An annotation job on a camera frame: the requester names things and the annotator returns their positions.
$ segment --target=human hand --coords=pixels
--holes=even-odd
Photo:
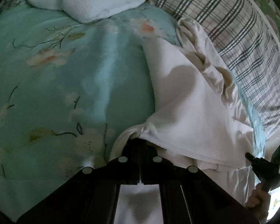
[[[268,216],[270,207],[270,195],[261,190],[262,186],[263,184],[256,185],[246,203],[246,207],[260,221]]]

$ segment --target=light blue fabric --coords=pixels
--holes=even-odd
[[[27,4],[0,15],[0,210],[15,221],[154,112],[143,37],[176,21],[143,4],[95,24]]]

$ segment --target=round metal bolt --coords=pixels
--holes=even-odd
[[[118,158],[119,162],[127,162],[127,157],[126,156],[121,156],[120,158]]]
[[[188,170],[190,171],[190,173],[197,173],[198,172],[198,168],[196,166],[190,166],[190,167],[188,167]]]
[[[92,172],[92,167],[84,167],[82,169],[82,173],[84,174],[90,174]]]
[[[162,158],[159,157],[159,156],[155,156],[155,157],[153,158],[153,161],[154,161],[154,162],[161,162],[161,161],[162,161]]]

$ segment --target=plaid blanket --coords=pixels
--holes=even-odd
[[[200,23],[256,109],[267,138],[280,125],[280,46],[249,0],[152,0]]]

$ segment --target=plaid fabric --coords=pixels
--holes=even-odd
[[[254,105],[267,137],[280,125],[280,52],[249,0],[153,0],[200,23]]]

